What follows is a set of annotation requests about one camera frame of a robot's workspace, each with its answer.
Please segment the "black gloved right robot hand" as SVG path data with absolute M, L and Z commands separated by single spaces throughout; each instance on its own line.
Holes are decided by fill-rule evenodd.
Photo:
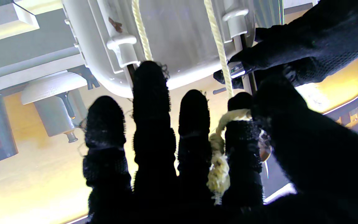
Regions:
M 133 188 L 122 109 L 101 96 L 88 110 L 88 224 L 358 224 L 358 133 L 309 109 L 283 75 L 266 78 L 254 97 L 229 100 L 229 111 L 250 108 L 253 120 L 227 123 L 231 184 L 217 206 L 203 93 L 181 102 L 177 175 L 166 71 L 145 61 L 133 84 Z

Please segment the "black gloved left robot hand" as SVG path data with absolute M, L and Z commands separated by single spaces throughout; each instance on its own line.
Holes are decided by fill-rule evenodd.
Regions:
M 256 28 L 255 41 L 228 63 L 293 86 L 322 82 L 358 58 L 358 0 L 321 0 L 288 24 Z

